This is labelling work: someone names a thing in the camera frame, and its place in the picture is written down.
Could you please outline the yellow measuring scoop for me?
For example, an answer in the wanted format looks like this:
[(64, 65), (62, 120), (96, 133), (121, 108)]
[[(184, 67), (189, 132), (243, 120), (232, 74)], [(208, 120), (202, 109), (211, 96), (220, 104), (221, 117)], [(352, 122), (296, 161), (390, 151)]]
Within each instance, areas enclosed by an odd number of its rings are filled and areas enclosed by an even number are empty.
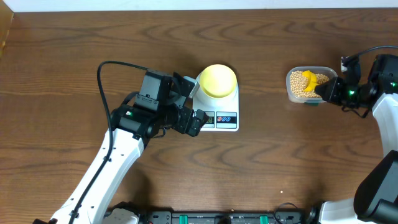
[(304, 89), (305, 92), (314, 91), (315, 87), (318, 85), (317, 83), (317, 76), (312, 73), (311, 71), (307, 70), (302, 73), (302, 75), (308, 79), (308, 85)]

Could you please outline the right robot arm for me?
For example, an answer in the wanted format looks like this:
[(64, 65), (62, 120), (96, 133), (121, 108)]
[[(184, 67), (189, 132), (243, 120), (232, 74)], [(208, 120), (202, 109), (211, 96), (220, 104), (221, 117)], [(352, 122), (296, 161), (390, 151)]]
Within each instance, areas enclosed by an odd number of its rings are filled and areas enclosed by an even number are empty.
[(317, 223), (397, 223), (397, 56), (377, 55), (368, 81), (361, 78), (359, 57), (343, 57), (345, 77), (318, 85), (322, 100), (344, 112), (372, 114), (381, 134), (383, 158), (360, 183), (353, 198), (322, 203)]

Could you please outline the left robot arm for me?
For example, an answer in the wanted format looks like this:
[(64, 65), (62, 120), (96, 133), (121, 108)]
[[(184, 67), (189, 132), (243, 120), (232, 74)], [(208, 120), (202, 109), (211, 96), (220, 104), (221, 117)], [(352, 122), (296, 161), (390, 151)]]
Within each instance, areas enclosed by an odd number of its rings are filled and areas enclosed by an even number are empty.
[(208, 121), (202, 110), (185, 106), (199, 89), (190, 77), (146, 70), (141, 90), (130, 93), (121, 106), (107, 113), (109, 129), (101, 148), (69, 199), (50, 223), (132, 223), (140, 215), (128, 208), (108, 210), (111, 199), (148, 142), (159, 132), (174, 129), (195, 137)]

